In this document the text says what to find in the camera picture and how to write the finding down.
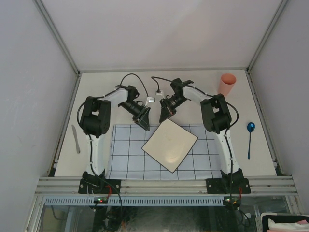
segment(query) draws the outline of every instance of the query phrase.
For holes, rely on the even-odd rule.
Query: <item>white wall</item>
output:
[[[309,213],[309,1],[290,1],[252,71],[270,130]]]
[[[246,67],[281,0],[43,0],[80,70]]]
[[[22,231],[75,76],[30,0],[0,7],[0,231]]]

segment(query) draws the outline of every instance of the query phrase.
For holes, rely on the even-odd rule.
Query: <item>spoon handle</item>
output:
[[[249,135],[249,150],[248,150],[248,159],[250,159],[250,144],[251,144],[251,133]]]

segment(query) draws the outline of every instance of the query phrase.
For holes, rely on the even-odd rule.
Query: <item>knife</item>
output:
[[[79,153],[81,153],[81,150],[80,150],[79,145],[78,145],[76,128],[73,124],[72,124],[72,130],[73,130],[73,135],[74,135],[74,139],[75,139],[75,143],[76,143],[76,152],[77,152],[77,154],[79,154]]]

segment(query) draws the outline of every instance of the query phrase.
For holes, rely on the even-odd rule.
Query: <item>grid patterned mat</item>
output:
[[[198,139],[180,166],[171,173],[142,150],[158,125],[151,125],[150,131],[136,124],[114,125],[106,178],[131,180],[220,178],[220,160],[213,134],[205,130],[202,124],[186,124],[181,127]]]

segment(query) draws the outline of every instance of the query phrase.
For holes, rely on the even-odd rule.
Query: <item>cup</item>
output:
[[[228,95],[235,83],[236,77],[234,75],[230,73],[223,74],[221,76],[218,93],[221,93],[224,96]]]

